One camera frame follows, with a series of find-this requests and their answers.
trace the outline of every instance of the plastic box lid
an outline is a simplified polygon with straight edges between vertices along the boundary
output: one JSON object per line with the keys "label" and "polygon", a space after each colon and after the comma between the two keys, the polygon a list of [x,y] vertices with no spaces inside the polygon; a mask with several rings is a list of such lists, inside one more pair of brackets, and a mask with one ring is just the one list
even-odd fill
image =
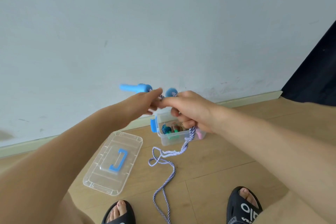
{"label": "plastic box lid", "polygon": [[142,138],[113,132],[83,178],[83,184],[117,196],[121,193],[142,146]]}

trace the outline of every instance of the braided rope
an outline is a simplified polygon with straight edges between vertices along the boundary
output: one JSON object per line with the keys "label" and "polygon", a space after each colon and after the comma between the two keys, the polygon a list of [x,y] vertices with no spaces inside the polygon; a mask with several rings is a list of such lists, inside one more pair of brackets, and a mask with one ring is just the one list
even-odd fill
{"label": "braided rope", "polygon": [[[189,129],[189,137],[186,137],[184,139],[185,141],[184,141],[184,143],[183,143],[180,151],[175,151],[175,150],[174,151],[163,151],[163,150],[161,150],[158,147],[153,147],[153,149],[152,149],[153,158],[150,158],[148,160],[148,164],[151,167],[155,166],[157,163],[163,164],[163,165],[169,164],[169,165],[171,165],[173,167],[173,172],[171,173],[171,175],[164,182],[164,184],[160,188],[157,189],[157,191],[153,195],[153,203],[154,203],[156,209],[159,211],[159,213],[162,215],[162,217],[166,220],[166,222],[168,224],[171,224],[170,223],[170,206],[169,206],[169,202],[168,202],[167,195],[166,195],[166,192],[165,192],[165,187],[174,178],[174,176],[176,174],[176,169],[175,169],[174,163],[171,162],[171,161],[166,160],[165,158],[170,157],[170,156],[177,156],[177,155],[180,155],[180,154],[184,153],[187,150],[187,148],[188,148],[189,142],[192,141],[195,138],[195,132],[196,132],[196,127],[195,126],[193,126],[192,128]],[[159,157],[155,156],[154,150],[158,150],[160,152],[160,156]],[[163,213],[163,211],[160,209],[160,207],[156,204],[156,195],[161,190],[162,190],[163,196],[165,197],[166,204],[167,204],[167,216]]]}

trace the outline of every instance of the clear plastic box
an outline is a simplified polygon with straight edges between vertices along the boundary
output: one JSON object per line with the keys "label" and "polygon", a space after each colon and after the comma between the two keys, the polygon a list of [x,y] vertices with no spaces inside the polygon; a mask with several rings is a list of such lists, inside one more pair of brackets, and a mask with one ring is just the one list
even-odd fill
{"label": "clear plastic box", "polygon": [[142,138],[113,132],[83,178],[83,184],[111,196],[121,193],[142,146]]}
{"label": "clear plastic box", "polygon": [[[162,133],[162,125],[166,123],[167,126],[170,126],[173,122],[179,122],[176,117],[172,116],[170,113],[159,113],[155,115],[155,119],[152,119],[150,122],[150,126],[152,132],[157,133],[161,138],[161,143],[163,146],[183,143],[185,137],[189,137],[189,130],[181,131],[171,134],[163,134]],[[206,132],[197,129],[194,140],[203,139]]]}

